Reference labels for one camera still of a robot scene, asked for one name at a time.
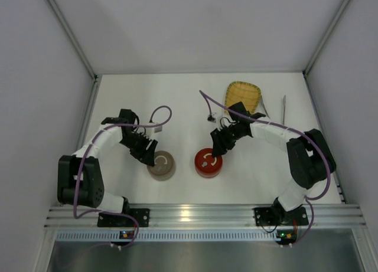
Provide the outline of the brown round lid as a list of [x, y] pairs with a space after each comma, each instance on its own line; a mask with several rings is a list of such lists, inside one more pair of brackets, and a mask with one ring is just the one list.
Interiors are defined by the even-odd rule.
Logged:
[[175, 160], [167, 151], [160, 150], [154, 154], [154, 166], [147, 166], [150, 176], [156, 181], [166, 181], [175, 174]]

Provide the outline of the red round lid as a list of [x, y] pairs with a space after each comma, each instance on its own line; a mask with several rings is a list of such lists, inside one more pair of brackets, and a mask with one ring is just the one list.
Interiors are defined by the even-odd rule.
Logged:
[[222, 156], [219, 156], [217, 158], [212, 157], [212, 148], [204, 148], [199, 150], [195, 155], [194, 166], [195, 164], [204, 166], [206, 163], [210, 163], [211, 165], [220, 163], [223, 166], [223, 158]]

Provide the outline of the red steel lunch bowl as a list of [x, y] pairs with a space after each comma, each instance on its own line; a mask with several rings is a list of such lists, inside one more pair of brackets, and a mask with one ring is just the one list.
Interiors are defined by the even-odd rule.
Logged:
[[210, 163], [206, 163], [204, 166], [195, 164], [195, 170], [203, 178], [214, 178], [221, 172], [222, 164], [211, 165]]

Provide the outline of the tan steel lunch bowl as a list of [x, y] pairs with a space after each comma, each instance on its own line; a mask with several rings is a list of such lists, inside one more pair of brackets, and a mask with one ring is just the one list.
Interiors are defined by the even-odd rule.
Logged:
[[150, 176], [156, 181], [166, 181], [173, 177], [175, 174], [175, 166], [168, 168], [163, 166], [147, 166], [147, 171]]

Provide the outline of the steel food tongs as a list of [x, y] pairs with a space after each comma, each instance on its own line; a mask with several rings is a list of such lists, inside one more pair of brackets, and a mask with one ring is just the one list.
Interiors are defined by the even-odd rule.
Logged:
[[[260, 105], [267, 117], [269, 117], [267, 108], [265, 106], [265, 103], [263, 101], [263, 96], [260, 97]], [[282, 98], [282, 113], [281, 113], [281, 124], [285, 125], [285, 119], [286, 119], [286, 95]]]

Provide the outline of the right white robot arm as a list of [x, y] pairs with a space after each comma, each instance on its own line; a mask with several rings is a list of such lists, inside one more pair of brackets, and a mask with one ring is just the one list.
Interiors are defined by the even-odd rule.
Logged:
[[218, 116], [210, 112], [207, 120], [217, 127], [210, 133], [213, 141], [212, 155], [222, 157], [232, 150], [236, 142], [244, 137], [260, 139], [287, 154], [290, 180], [283, 192], [266, 208], [256, 208], [256, 222], [259, 226], [280, 226], [286, 224], [305, 224], [301, 221], [306, 213], [302, 204], [313, 199], [308, 192], [321, 181], [325, 189], [319, 194], [322, 198], [330, 187], [331, 174], [336, 170], [334, 157], [318, 129], [300, 132], [291, 127], [274, 123], [263, 113], [251, 113], [240, 101], [224, 107], [228, 116]]

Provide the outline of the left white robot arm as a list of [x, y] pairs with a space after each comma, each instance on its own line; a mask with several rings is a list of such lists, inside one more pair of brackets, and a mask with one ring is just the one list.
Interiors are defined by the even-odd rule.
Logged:
[[73, 206], [75, 219], [83, 217], [78, 207], [99, 215], [99, 227], [138, 227], [142, 218], [130, 207], [124, 196], [105, 190], [101, 161], [117, 145], [129, 149], [138, 162], [154, 166], [157, 140], [139, 132], [139, 117], [130, 109], [122, 109], [117, 117], [105, 118], [97, 133], [72, 155], [58, 161], [57, 199]]

